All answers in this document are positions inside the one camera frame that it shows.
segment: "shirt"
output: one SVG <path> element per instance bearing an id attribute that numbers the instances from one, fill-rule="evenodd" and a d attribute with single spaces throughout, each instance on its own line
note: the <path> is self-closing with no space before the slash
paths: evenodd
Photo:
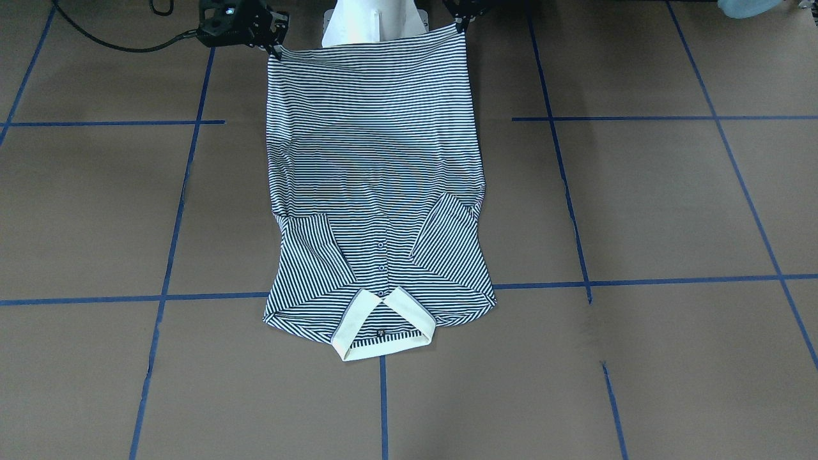
<path id="1" fill-rule="evenodd" d="M 465 35 L 284 49 L 267 76 L 281 257 L 263 321 L 349 361 L 489 311 Z"/>

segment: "floor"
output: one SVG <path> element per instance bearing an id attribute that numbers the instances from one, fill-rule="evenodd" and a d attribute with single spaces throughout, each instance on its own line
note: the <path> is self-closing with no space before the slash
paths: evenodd
<path id="1" fill-rule="evenodd" d="M 145 3 L 63 2 L 134 47 L 196 26 Z M 332 1 L 304 3 L 275 2 L 293 49 Z M 115 52 L 2 2 L 0 458 L 816 458 L 818 29 L 794 3 L 475 21 L 498 307 L 342 363 L 260 319 L 266 54 Z"/>

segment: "white plastic part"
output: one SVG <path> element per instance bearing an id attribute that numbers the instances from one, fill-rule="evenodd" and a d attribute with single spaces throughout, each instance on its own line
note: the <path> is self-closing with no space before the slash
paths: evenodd
<path id="1" fill-rule="evenodd" d="M 724 14 L 734 19 L 760 15 L 779 3 L 781 0 L 718 0 L 718 6 L 724 11 Z"/>
<path id="2" fill-rule="evenodd" d="M 338 0 L 325 13 L 325 23 L 327 19 L 323 47 L 383 42 L 428 30 L 412 0 Z"/>

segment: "black cable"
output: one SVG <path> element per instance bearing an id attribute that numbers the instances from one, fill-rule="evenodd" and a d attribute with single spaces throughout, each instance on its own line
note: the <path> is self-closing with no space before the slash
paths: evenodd
<path id="1" fill-rule="evenodd" d="M 153 51 L 159 51 L 162 48 L 169 47 L 170 45 L 178 42 L 179 40 L 183 40 L 185 38 L 193 38 L 198 34 L 196 29 L 191 29 L 191 30 L 188 30 L 187 32 L 182 32 L 181 34 L 171 38 L 167 42 L 162 43 L 161 45 L 156 45 L 155 47 L 149 47 L 149 48 L 121 47 L 121 46 L 118 46 L 118 45 L 114 45 L 112 43 L 108 43 L 108 42 L 106 42 L 104 40 L 100 40 L 99 38 L 94 37 L 93 35 L 89 34 L 88 32 L 85 31 L 85 29 L 83 29 L 82 27 L 77 25 L 76 22 L 71 20 L 71 18 L 69 18 L 68 15 L 65 14 L 65 11 L 62 11 L 62 8 L 60 8 L 60 5 L 57 4 L 57 0 L 52 0 L 52 3 L 54 5 L 54 7 L 56 8 L 57 12 L 60 13 L 60 16 L 62 16 L 63 19 L 65 19 L 69 24 L 71 24 L 72 27 L 77 29 L 77 31 L 79 31 L 82 35 L 85 35 L 86 37 L 90 38 L 95 43 L 99 43 L 100 45 L 102 45 L 104 47 L 109 47 L 109 48 L 115 49 L 117 51 L 124 51 L 124 52 L 153 52 Z"/>
<path id="2" fill-rule="evenodd" d="M 151 11 L 153 11 L 153 14 L 155 14 L 155 15 L 170 16 L 173 13 L 173 0 L 170 0 L 170 5 L 168 5 L 168 10 L 167 11 L 158 11 L 158 10 L 156 10 L 156 8 L 154 8 L 154 6 L 153 6 L 153 0 L 148 0 L 148 5 L 151 6 Z"/>

